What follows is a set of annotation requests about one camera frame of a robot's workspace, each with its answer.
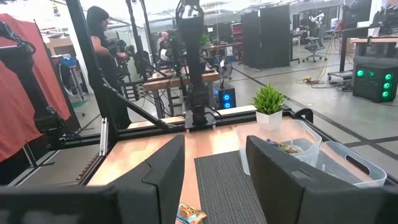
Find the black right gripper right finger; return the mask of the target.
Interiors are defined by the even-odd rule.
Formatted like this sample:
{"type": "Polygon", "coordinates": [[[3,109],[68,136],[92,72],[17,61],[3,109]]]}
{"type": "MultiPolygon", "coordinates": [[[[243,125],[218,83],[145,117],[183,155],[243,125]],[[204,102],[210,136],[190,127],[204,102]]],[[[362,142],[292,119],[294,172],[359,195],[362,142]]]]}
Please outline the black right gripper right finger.
{"type": "Polygon", "coordinates": [[[385,223],[385,192],[361,189],[256,136],[246,139],[252,183],[267,223],[385,223]]]}

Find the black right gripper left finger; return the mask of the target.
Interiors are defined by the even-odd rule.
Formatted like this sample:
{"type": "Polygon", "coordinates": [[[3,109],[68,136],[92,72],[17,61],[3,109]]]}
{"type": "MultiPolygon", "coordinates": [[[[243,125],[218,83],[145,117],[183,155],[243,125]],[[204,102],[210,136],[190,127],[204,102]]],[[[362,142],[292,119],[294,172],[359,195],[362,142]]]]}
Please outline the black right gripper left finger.
{"type": "Polygon", "coordinates": [[[185,172],[185,137],[177,135],[111,185],[113,223],[174,224],[185,172]]]}

